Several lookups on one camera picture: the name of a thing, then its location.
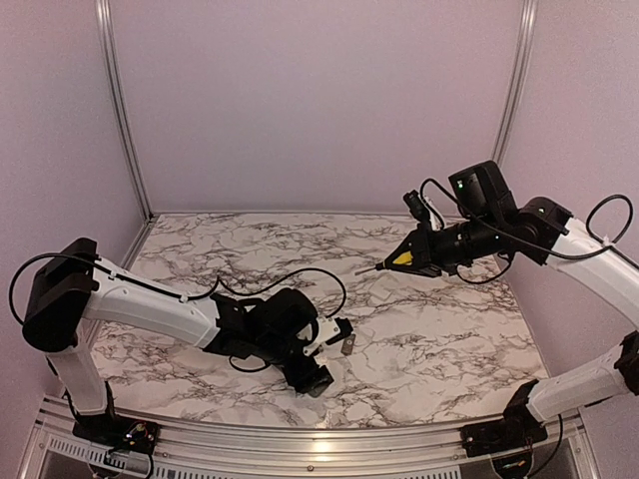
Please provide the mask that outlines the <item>yellow handled screwdriver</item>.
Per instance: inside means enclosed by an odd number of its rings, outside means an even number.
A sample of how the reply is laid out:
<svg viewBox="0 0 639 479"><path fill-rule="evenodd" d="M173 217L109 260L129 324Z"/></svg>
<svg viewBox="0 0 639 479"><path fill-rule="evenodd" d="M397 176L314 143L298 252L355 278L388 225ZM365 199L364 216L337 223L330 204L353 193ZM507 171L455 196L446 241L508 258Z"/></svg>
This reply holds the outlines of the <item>yellow handled screwdriver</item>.
<svg viewBox="0 0 639 479"><path fill-rule="evenodd" d="M360 276L368 272L383 271L383 270L406 272L411 267L412 267L412 254L409 251L398 253L398 254L393 253L389 257L384 259L383 261L376 263L375 265L371 267L367 267L367 268L356 271L354 275Z"/></svg>

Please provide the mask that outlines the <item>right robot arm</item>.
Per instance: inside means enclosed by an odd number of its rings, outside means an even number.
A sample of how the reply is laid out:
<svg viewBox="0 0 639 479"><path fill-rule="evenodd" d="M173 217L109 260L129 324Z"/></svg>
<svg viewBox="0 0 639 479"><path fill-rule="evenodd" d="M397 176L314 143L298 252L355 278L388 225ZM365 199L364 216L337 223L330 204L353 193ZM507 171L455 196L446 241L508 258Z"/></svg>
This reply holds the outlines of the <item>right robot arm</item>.
<svg viewBox="0 0 639 479"><path fill-rule="evenodd" d="M456 275L485 256L513 261L517 254L575 279L632 324L638 322L638 265L614 240L598 237L589 221L545 197L518 207L499 167L486 161L450 176L446 195L463 220L446 226L422 191L403 200L416 228L377 270L438 277ZM542 424L568 410L638 392L638 333L628 333L601 356L561 375L522 385L504 410L494 437L514 447Z"/></svg>

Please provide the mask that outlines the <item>grey battery cover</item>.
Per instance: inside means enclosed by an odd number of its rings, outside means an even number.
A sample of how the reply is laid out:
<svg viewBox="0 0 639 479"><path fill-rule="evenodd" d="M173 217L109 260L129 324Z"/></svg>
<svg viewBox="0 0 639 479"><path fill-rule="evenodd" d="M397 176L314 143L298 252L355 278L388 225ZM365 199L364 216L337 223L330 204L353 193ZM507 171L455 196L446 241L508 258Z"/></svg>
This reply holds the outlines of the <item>grey battery cover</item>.
<svg viewBox="0 0 639 479"><path fill-rule="evenodd" d="M354 349L354 344L355 344L355 335L351 334L350 336L348 336L347 338L343 340L340 352L345 356L351 355Z"/></svg>

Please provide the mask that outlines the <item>aluminium front rail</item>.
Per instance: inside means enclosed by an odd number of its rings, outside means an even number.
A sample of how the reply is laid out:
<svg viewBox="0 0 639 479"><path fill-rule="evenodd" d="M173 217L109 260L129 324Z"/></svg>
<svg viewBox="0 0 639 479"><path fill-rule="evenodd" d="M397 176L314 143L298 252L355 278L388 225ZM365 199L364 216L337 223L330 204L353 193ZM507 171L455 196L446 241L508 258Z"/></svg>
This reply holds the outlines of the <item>aluminium front rail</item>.
<svg viewBox="0 0 639 479"><path fill-rule="evenodd" d="M492 478L493 456L470 458L464 421L365 429L260 427L151 413L159 426L157 478ZM72 434L61 398L47 396L19 467L20 478L89 478L105 447Z"/></svg>

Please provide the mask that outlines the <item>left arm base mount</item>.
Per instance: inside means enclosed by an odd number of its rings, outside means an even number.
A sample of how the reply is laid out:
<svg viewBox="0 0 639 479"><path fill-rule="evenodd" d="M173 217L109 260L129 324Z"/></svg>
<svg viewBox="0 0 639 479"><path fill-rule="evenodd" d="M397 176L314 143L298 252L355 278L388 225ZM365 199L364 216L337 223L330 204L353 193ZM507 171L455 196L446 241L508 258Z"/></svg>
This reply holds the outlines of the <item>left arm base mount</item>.
<svg viewBox="0 0 639 479"><path fill-rule="evenodd" d="M75 421L73 435L115 451L152 454L159 429L156 422L127 416L81 416Z"/></svg>

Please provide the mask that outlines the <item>left aluminium corner post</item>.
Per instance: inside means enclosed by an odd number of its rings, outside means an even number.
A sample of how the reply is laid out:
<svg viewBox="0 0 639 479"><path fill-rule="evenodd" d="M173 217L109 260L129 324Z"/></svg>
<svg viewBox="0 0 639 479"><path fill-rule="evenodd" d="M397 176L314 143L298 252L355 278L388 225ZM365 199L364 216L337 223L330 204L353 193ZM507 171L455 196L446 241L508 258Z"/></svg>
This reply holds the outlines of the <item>left aluminium corner post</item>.
<svg viewBox="0 0 639 479"><path fill-rule="evenodd" d="M126 168L129 173L133 193L138 209L145 223L154 218L149 195L142 175L133 133L128 118L124 88L118 63L115 31L112 19L111 2L95 2L97 25L101 49L104 57L107 84L114 110L118 135L121 141Z"/></svg>

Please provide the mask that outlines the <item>aluminium corner post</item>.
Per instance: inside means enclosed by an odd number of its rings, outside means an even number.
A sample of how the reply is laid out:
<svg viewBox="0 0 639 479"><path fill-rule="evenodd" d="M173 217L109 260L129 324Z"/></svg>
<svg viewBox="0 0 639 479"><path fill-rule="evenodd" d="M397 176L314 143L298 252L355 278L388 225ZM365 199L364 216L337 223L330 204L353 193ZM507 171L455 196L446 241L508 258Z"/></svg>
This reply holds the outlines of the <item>aluminium corner post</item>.
<svg viewBox="0 0 639 479"><path fill-rule="evenodd" d="M537 0L524 0L522 2L512 71L491 153L491 159L499 166L503 164L506 157L518 107L523 97L532 55L538 5L539 2Z"/></svg>
<svg viewBox="0 0 639 479"><path fill-rule="evenodd" d="M126 168L129 173L133 193L138 209L145 223L154 218L149 195L142 175L133 133L128 118L124 88L118 63L115 31L112 19L111 2L95 2L97 25L101 49L104 57L107 84L114 110L118 135L121 141Z"/></svg>

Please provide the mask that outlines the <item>right aluminium corner post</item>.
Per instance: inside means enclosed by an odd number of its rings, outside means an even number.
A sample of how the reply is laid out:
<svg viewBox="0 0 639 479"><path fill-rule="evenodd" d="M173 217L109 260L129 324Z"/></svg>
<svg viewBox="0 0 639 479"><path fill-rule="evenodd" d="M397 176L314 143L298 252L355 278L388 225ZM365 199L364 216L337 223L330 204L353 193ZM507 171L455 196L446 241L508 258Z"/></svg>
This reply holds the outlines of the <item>right aluminium corner post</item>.
<svg viewBox="0 0 639 479"><path fill-rule="evenodd" d="M522 2L512 71L491 153L491 159L499 166L503 164L506 157L518 107L523 97L532 55L538 5L539 2L537 0L524 0Z"/></svg>

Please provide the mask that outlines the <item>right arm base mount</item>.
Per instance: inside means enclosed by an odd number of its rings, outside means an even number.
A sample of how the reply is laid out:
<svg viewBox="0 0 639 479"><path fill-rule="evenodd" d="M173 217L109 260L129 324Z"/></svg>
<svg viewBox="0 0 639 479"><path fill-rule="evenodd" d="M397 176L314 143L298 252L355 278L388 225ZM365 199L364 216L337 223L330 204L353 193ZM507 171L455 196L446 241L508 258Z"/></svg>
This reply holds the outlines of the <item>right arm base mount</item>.
<svg viewBox="0 0 639 479"><path fill-rule="evenodd" d="M548 438L543 425L513 418L465 425L461 428L460 435L462 447L468 457L530 447Z"/></svg>

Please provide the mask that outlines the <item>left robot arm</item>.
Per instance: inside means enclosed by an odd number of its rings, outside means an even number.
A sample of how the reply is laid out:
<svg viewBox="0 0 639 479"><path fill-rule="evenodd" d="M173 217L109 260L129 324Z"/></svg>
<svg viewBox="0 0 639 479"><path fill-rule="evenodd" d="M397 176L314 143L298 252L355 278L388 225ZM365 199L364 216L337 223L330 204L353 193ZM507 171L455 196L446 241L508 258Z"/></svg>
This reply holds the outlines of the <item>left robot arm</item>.
<svg viewBox="0 0 639 479"><path fill-rule="evenodd" d="M298 394L318 397L332 384L315 355L339 328L302 292L283 288L267 299L235 299L214 290L192 296L130 274L99 256L96 247L80 238L60 252L25 261L20 272L35 262L43 265L33 276L25 312L14 317L102 442L119 443L126 422L110 409L108 384L80 337L84 319L141 328L230 359L259 358L277 368Z"/></svg>

